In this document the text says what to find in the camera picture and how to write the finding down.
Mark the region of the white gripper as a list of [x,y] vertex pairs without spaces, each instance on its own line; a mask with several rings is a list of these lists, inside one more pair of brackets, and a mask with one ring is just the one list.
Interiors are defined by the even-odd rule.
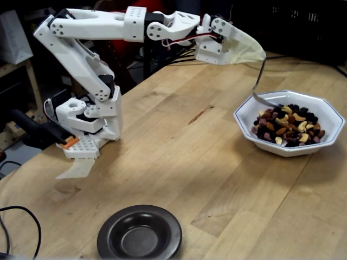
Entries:
[[203,34],[195,39],[195,59],[215,65],[227,65],[230,61],[229,51],[223,46],[226,40],[231,40],[236,34],[235,27],[221,19],[212,18],[205,14],[201,25],[197,27],[197,34]]

